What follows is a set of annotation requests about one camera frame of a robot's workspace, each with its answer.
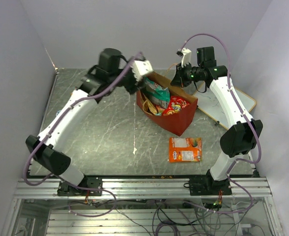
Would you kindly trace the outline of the small red snack packet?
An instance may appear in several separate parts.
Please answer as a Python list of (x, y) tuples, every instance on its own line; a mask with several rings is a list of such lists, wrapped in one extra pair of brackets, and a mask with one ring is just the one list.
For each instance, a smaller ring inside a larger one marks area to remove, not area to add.
[(190, 105), (190, 102), (179, 97), (171, 96), (167, 108), (162, 112), (163, 116), (179, 113), (183, 108)]

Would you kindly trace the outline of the orange Kettle chips bag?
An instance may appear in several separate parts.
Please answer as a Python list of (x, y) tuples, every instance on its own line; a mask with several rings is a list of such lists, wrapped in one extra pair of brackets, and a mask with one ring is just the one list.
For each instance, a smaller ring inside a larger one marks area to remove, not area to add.
[(154, 106), (154, 104), (144, 94), (141, 94), (141, 98), (142, 98), (142, 110), (146, 114), (151, 114), (151, 115), (157, 116), (158, 111), (157, 111), (156, 107)]

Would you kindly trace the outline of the teal snack packet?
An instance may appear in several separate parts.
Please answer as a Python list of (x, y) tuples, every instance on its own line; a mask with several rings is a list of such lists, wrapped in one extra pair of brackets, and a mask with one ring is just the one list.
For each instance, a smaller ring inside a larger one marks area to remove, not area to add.
[(146, 86), (144, 89), (144, 94), (146, 97), (155, 105), (166, 109), (170, 102), (169, 89), (160, 86), (148, 78), (145, 78), (144, 82)]

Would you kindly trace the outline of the red brown paper bag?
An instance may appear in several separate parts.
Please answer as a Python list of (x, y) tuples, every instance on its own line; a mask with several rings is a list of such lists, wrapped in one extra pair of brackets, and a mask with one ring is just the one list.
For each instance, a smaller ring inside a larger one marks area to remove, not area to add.
[(171, 100), (169, 107), (160, 116), (153, 114), (149, 110), (148, 101), (142, 91), (136, 93), (136, 104), (155, 124), (177, 136), (181, 136), (194, 118), (198, 98), (187, 94), (180, 87), (172, 86), (168, 78), (156, 72), (149, 75), (148, 79), (164, 88), (168, 88), (170, 95), (177, 98), (177, 100)]

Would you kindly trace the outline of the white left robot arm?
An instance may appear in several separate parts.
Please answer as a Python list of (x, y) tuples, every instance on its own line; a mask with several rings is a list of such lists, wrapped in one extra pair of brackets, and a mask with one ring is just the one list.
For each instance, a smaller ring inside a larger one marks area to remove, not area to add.
[[(63, 193), (72, 191), (75, 195), (82, 195), (85, 192), (102, 192), (101, 187), (93, 187), (88, 177), (73, 166), (71, 158), (63, 153), (64, 143), (103, 97), (110, 95), (116, 87), (124, 87), (129, 94), (136, 93), (143, 87), (145, 77), (153, 71), (151, 63), (141, 52), (126, 59), (117, 49), (104, 49), (98, 63), (88, 70), (53, 121), (38, 135), (27, 137), (30, 155), (23, 170), (24, 182), (29, 186), (38, 186), (56, 176), (66, 187)], [(39, 182), (30, 182), (27, 177), (32, 160), (49, 171)]]

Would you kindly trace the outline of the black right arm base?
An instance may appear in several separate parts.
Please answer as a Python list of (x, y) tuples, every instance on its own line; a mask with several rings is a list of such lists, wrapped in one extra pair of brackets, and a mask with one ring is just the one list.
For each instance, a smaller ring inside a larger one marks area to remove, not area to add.
[(184, 183), (184, 187), (189, 189), (191, 196), (210, 196), (210, 195), (231, 195), (232, 190), (227, 178), (224, 180), (214, 180), (210, 170), (205, 175), (196, 175)]

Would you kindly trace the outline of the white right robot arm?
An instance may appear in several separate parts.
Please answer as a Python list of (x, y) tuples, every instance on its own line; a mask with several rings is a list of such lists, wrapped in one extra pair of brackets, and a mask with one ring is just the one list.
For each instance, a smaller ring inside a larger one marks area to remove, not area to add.
[(203, 81), (205, 88), (217, 98), (227, 119), (228, 130), (220, 138), (221, 153), (209, 170), (211, 178), (203, 186), (208, 194), (213, 195), (221, 189), (220, 181), (227, 179), (235, 162), (256, 147), (263, 124), (261, 120), (255, 120), (241, 103), (227, 67), (217, 65), (214, 48), (198, 48), (196, 54), (197, 66), (192, 66), (191, 50), (183, 48), (177, 51), (181, 62), (176, 65), (171, 85), (183, 88)]

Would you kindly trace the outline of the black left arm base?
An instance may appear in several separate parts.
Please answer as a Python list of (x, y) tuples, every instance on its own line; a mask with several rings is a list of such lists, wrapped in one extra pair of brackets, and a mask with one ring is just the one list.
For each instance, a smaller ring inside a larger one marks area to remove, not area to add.
[(101, 196), (102, 180), (97, 177), (84, 177), (78, 186), (62, 180), (57, 189), (58, 196)]

